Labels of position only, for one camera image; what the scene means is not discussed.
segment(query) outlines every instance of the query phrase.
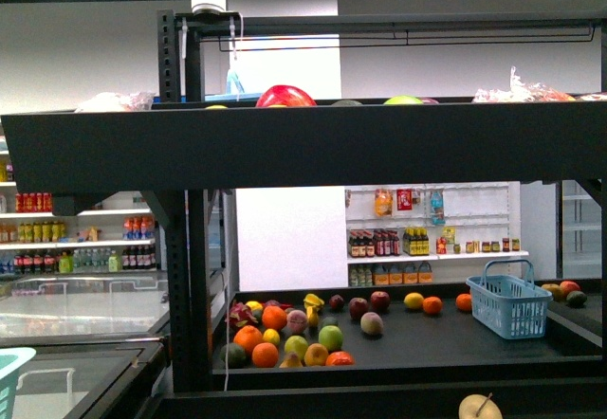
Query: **packaged food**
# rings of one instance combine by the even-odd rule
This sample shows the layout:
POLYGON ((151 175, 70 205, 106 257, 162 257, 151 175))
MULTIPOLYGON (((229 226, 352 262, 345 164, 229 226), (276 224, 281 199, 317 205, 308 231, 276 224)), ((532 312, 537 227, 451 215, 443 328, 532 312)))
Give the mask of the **packaged food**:
POLYGON ((376 215, 378 217, 389 217, 392 215, 392 192, 387 189, 376 190, 376 215))

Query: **pear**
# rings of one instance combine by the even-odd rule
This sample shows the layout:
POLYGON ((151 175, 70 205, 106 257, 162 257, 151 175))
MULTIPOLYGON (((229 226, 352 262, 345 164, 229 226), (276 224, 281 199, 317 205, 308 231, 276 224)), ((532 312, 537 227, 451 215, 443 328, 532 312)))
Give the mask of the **pear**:
POLYGON ((294 351, 289 351, 285 355, 285 359, 279 366, 281 369, 293 369, 296 367, 303 367, 300 357, 294 351))

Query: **blue plastic shopping basket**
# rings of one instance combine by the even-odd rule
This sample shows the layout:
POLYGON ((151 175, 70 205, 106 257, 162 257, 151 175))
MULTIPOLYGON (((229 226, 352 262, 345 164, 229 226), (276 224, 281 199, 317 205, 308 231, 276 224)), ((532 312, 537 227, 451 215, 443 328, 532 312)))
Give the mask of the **blue plastic shopping basket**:
POLYGON ((533 264, 528 260, 491 261, 481 277, 469 277, 472 315, 507 339, 543 337, 552 293, 534 283, 533 264), (524 280, 511 275, 487 275, 496 264, 527 265, 524 280))

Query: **black shelf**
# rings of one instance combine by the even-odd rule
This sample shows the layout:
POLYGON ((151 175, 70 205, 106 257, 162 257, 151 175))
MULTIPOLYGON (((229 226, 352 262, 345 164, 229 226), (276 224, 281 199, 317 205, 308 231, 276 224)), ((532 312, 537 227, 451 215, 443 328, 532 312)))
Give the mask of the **black shelf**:
POLYGON ((78 195, 600 179, 606 111, 607 102, 443 103, 10 115, 2 123, 19 192, 78 195), (142 155, 142 143, 156 147, 142 155))

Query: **snack package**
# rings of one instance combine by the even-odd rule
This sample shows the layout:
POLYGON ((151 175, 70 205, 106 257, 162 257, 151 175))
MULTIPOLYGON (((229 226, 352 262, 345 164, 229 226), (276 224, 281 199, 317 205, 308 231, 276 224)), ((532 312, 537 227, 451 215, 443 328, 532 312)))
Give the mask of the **snack package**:
POLYGON ((511 103, 529 101, 573 101, 569 94, 560 92, 552 87, 541 83, 523 83, 521 77, 516 74, 516 67, 510 69, 510 90, 486 90, 479 89, 472 102, 475 103, 511 103))
POLYGON ((76 108, 76 113, 122 113, 147 111, 152 108, 154 94, 138 92, 131 95, 102 92, 91 100, 83 101, 76 108))
POLYGON ((432 223, 434 225, 445 225, 445 207, 443 202, 443 192, 435 190, 430 198, 432 206, 432 223))
POLYGON ((378 217, 392 216, 392 192, 387 189, 376 190, 376 215, 378 217))

